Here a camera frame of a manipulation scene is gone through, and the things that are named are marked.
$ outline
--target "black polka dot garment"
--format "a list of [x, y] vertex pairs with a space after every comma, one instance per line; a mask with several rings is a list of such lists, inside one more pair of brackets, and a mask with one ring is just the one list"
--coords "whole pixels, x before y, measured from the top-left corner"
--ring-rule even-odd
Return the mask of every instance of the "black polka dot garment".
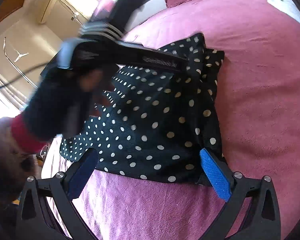
[[101, 117], [90, 117], [79, 135], [62, 140], [64, 158], [78, 161], [92, 147], [97, 170], [166, 183], [196, 183], [204, 175], [204, 147], [224, 160], [214, 108], [224, 52], [207, 49], [201, 33], [160, 50], [188, 57], [187, 72], [123, 67], [113, 77], [114, 92], [105, 92], [111, 106], [98, 106]]

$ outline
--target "person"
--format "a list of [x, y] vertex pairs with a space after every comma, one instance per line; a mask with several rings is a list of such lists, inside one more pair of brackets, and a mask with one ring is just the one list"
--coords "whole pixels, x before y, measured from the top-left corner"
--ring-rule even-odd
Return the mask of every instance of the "person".
[[[34, 153], [62, 132], [62, 123], [65, 121], [62, 116], [75, 104], [75, 100], [84, 98], [80, 99], [81, 107], [89, 109], [95, 91], [113, 89], [110, 82], [101, 82], [103, 71], [100, 69], [92, 70], [81, 77], [75, 77], [71, 70], [53, 68], [51, 72], [53, 74], [50, 77], [47, 74], [48, 78], [43, 80], [23, 112], [15, 118], [0, 119], [0, 239], [14, 238], [17, 213], [16, 207], [11, 203], [20, 195], [27, 177], [39, 174]], [[67, 72], [65, 78], [56, 82], [54, 78], [63, 72]], [[69, 79], [76, 82], [65, 85], [65, 81]], [[69, 96], [75, 100], [60, 107], [60, 97]], [[97, 104], [109, 104], [103, 96], [95, 97], [93, 101]], [[84, 113], [81, 119], [85, 119], [87, 114], [88, 112]], [[93, 110], [90, 114], [96, 116], [100, 113]]]

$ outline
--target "blue textured pad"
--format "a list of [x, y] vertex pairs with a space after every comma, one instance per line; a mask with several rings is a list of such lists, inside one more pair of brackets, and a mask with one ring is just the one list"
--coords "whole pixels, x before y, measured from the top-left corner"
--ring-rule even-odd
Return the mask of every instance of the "blue textured pad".
[[231, 196], [229, 181], [205, 148], [200, 151], [200, 157], [202, 169], [211, 182], [215, 192], [219, 198], [227, 202]]

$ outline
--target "metal screw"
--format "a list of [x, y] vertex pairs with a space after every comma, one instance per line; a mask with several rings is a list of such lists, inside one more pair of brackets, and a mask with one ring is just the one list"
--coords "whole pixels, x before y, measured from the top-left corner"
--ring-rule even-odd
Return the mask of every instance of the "metal screw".
[[236, 173], [234, 173], [234, 177], [236, 177], [237, 179], [242, 179], [243, 175], [242, 173], [237, 171]]
[[63, 176], [65, 176], [65, 174], [64, 174], [62, 171], [60, 171], [60, 172], [58, 172], [58, 173], [56, 174], [56, 177], [57, 177], [58, 179], [63, 178]]
[[271, 181], [271, 177], [266, 175], [266, 176], [264, 176], [264, 180], [267, 181], [267, 182], [270, 182]]
[[34, 176], [29, 176], [29, 177], [27, 178], [27, 181], [28, 181], [28, 182], [32, 182], [34, 179], [35, 179]]

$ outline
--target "bed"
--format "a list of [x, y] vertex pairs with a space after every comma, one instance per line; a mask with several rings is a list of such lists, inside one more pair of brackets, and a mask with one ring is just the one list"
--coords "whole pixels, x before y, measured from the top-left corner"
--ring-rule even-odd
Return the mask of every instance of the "bed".
[[[272, 177], [285, 239], [300, 219], [300, 24], [267, 0], [191, 0], [152, 16], [126, 40], [157, 49], [198, 31], [226, 55], [215, 102], [223, 154], [233, 171]], [[42, 178], [71, 165], [60, 156], [60, 143], [53, 141]], [[102, 171], [93, 172], [73, 203], [102, 240], [197, 240], [224, 204], [209, 187]]]

